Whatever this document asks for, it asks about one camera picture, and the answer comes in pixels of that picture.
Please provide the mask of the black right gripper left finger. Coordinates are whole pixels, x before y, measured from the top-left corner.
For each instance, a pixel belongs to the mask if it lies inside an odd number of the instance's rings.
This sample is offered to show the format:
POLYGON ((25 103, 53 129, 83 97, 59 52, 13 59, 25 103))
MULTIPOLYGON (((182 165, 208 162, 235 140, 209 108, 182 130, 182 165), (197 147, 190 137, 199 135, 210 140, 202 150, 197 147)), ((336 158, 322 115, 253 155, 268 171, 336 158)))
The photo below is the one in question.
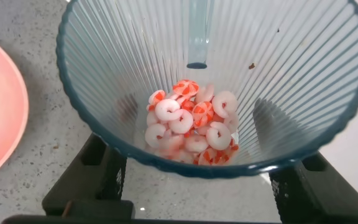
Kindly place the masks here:
POLYGON ((134 204, 122 200, 127 158, 92 134, 42 201, 47 215, 132 218, 134 204))

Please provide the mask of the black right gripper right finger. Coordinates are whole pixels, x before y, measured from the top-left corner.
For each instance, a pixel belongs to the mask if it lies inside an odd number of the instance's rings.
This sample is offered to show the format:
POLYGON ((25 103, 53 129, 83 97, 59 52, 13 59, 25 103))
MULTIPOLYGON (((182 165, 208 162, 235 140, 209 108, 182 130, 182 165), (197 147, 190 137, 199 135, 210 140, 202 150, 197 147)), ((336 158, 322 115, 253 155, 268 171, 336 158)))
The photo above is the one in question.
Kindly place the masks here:
POLYGON ((282 223, 358 223, 358 192, 320 153, 269 177, 282 223))

